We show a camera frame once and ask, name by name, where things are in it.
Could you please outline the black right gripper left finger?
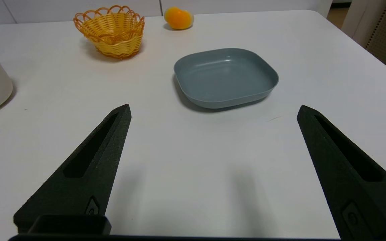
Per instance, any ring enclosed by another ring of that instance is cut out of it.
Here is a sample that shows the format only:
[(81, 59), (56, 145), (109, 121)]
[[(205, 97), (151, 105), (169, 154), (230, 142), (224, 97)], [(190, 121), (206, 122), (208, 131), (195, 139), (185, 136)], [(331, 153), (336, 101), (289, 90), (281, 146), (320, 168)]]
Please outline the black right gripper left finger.
[(103, 215), (130, 121), (128, 104), (112, 110), (15, 213), (18, 232), (42, 215)]

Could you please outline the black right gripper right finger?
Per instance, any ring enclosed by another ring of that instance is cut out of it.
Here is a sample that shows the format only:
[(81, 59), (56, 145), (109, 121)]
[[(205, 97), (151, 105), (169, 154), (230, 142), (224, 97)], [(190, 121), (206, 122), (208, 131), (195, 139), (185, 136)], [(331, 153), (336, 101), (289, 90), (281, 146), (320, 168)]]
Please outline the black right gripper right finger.
[(340, 239), (386, 240), (386, 171), (317, 110), (297, 122)]

